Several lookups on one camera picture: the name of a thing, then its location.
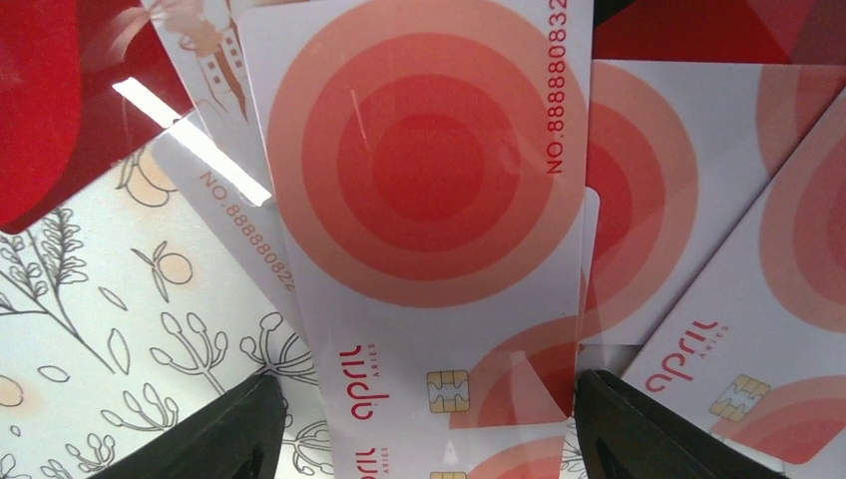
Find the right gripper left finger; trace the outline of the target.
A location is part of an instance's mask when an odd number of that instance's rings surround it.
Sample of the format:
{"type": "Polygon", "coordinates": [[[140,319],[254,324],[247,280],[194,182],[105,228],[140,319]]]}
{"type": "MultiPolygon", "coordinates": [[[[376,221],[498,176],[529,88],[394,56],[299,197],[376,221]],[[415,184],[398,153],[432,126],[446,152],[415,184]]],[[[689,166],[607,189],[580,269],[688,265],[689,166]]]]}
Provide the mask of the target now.
{"type": "Polygon", "coordinates": [[[252,376],[94,477],[273,479],[286,412],[279,382],[252,376]]]}

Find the white card red circles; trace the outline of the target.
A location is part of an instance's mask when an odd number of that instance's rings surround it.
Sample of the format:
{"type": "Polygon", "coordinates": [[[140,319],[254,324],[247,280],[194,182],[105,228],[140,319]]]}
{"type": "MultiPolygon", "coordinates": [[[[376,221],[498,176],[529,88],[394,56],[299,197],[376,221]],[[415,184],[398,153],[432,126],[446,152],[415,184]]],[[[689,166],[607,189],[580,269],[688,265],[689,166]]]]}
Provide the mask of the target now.
{"type": "Polygon", "coordinates": [[[314,1],[239,18],[334,430],[564,419],[593,17],[314,1]]]}

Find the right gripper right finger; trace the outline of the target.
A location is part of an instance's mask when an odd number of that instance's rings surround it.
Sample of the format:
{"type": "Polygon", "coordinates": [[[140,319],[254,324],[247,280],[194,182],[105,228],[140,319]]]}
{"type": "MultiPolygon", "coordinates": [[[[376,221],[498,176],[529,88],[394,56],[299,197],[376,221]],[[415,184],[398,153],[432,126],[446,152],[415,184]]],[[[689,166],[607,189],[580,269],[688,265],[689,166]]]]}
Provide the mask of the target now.
{"type": "Polygon", "coordinates": [[[590,479],[781,478],[606,370],[576,383],[579,447],[590,479]]]}

